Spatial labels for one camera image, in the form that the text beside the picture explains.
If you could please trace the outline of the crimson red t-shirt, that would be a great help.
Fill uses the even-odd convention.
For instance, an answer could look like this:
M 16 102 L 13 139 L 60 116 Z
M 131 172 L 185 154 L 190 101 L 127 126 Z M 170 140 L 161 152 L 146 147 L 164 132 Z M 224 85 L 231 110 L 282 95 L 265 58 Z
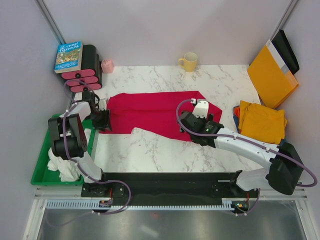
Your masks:
M 139 128 L 172 140 L 190 142 L 188 133 L 180 132 L 176 109 L 184 100 L 204 98 L 199 91 L 117 94 L 107 102 L 111 130 L 100 133 L 131 134 L 134 128 Z

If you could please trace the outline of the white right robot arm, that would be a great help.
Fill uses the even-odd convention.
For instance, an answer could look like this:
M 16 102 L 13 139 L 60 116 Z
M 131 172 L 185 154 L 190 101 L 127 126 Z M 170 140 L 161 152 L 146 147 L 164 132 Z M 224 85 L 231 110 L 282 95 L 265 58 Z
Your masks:
M 229 184 L 233 196 L 240 197 L 258 188 L 274 189 L 284 195 L 292 195 L 295 191 L 303 172 L 303 162 L 292 144 L 276 145 L 254 140 L 220 123 L 197 118 L 188 111 L 178 119 L 181 129 L 187 131 L 192 142 L 233 152 L 261 166 L 260 169 L 235 173 Z

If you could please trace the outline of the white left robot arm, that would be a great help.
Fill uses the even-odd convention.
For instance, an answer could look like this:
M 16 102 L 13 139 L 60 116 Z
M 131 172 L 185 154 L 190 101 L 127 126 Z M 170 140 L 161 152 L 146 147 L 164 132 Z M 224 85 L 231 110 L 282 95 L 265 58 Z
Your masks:
M 89 89 L 82 92 L 82 99 L 75 101 L 65 113 L 48 120 L 51 150 L 56 157 L 75 164 L 86 183 L 93 183 L 92 191 L 99 197 L 106 196 L 110 185 L 103 179 L 103 171 L 88 153 L 88 143 L 83 121 L 89 119 L 95 130 L 112 130 L 110 111 L 99 110 L 96 94 Z

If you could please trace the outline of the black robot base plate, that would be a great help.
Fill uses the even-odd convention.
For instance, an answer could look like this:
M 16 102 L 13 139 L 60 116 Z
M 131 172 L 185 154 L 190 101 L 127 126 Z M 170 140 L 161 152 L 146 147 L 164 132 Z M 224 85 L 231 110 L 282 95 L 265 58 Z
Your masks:
M 254 199 L 256 190 L 235 190 L 231 185 L 234 172 L 143 173 L 106 172 L 107 184 L 84 183 L 81 196 L 111 197 L 124 205 L 218 205 L 222 199 Z

